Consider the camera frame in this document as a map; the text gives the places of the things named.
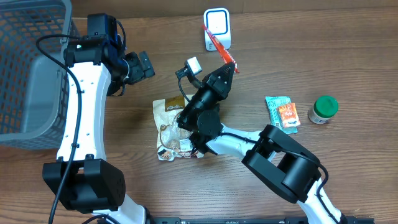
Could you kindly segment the orange Kleenex tissue pack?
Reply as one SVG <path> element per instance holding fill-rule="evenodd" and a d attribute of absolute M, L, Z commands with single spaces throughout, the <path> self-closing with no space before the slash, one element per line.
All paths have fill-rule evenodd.
<path fill-rule="evenodd" d="M 277 108 L 283 128 L 296 128 L 301 125 L 295 103 L 288 103 Z"/>

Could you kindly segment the green lid jar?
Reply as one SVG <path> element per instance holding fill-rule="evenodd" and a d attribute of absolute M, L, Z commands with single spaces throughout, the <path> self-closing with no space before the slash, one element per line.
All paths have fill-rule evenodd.
<path fill-rule="evenodd" d="M 339 110 L 337 100 L 330 95 L 319 97 L 308 110 L 308 118 L 315 124 L 326 124 Z"/>

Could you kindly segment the beige snack pouch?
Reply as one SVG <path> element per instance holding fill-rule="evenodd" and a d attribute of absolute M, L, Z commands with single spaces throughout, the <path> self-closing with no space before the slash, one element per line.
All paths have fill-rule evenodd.
<path fill-rule="evenodd" d="M 157 156 L 161 161 L 173 161 L 176 158 L 202 158 L 204 154 L 193 152 L 189 137 L 192 132 L 178 127 L 177 118 L 187 106 L 182 96 L 153 101 L 153 115 L 157 134 Z"/>

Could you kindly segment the teal wet wipes pack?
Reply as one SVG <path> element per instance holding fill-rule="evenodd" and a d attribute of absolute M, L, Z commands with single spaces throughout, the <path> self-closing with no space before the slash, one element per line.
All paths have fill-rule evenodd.
<path fill-rule="evenodd" d="M 298 133 L 297 127 L 284 128 L 282 125 L 282 121 L 280 120 L 278 107 L 291 103 L 291 99 L 288 96 L 266 96 L 265 102 L 269 110 L 271 125 L 276 126 L 285 134 Z"/>

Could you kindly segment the red snack stick packet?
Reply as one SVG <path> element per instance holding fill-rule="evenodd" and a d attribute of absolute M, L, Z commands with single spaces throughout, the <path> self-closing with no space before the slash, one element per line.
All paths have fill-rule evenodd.
<path fill-rule="evenodd" d="M 210 40 L 212 41 L 213 45 L 215 46 L 216 50 L 220 54 L 221 58 L 225 63 L 234 63 L 235 68 L 234 71 L 236 73 L 240 73 L 238 70 L 238 64 L 236 63 L 235 59 L 232 57 L 232 55 L 228 52 L 228 50 L 223 46 L 223 44 L 216 38 L 216 36 L 211 33 L 211 31 L 204 25 L 201 25 L 205 33 L 208 35 Z"/>

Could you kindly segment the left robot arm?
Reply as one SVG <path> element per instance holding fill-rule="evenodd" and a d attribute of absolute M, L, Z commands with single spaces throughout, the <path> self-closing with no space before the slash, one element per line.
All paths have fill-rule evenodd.
<path fill-rule="evenodd" d="M 145 52 L 126 53 L 121 22 L 105 13 L 89 15 L 86 35 L 67 40 L 59 62 L 69 82 L 65 130 L 55 162 L 42 170 L 54 204 L 101 223 L 153 223 L 128 196 L 123 172 L 106 160 L 103 139 L 107 97 L 153 77 L 153 66 Z"/>

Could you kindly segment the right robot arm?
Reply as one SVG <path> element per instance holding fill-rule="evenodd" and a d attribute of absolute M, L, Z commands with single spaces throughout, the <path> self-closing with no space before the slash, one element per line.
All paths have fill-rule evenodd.
<path fill-rule="evenodd" d="M 276 195 L 299 204 L 309 223 L 347 223 L 323 189 L 329 175 L 317 156 L 273 125 L 244 132 L 221 123 L 219 102 L 231 90 L 235 65 L 227 63 L 202 81 L 196 78 L 200 72 L 201 67 L 186 63 L 175 73 L 197 89 L 177 117 L 179 128 L 191 132 L 193 151 L 239 158 Z"/>

